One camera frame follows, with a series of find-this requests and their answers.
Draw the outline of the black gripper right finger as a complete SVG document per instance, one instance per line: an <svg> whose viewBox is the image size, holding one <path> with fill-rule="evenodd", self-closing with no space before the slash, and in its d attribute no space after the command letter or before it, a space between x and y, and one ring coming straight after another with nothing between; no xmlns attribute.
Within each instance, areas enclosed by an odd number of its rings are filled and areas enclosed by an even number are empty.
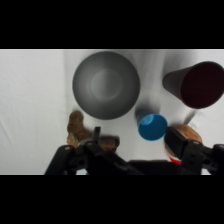
<svg viewBox="0 0 224 224"><path fill-rule="evenodd" d="M200 175L203 169L212 175L224 175L224 144L209 148L199 141L186 139L173 127L167 128L164 140L181 161L179 175Z"/></svg>

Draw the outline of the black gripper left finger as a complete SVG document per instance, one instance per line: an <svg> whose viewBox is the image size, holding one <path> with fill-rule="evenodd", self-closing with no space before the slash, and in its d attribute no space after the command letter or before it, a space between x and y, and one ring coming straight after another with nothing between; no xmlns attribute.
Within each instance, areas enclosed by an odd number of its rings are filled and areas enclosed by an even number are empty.
<svg viewBox="0 0 224 224"><path fill-rule="evenodd" d="M96 127L93 137L77 148L71 145L60 146L45 174L76 175L79 170L86 170L89 175L142 175L128 162L100 147L100 131L101 128Z"/></svg>

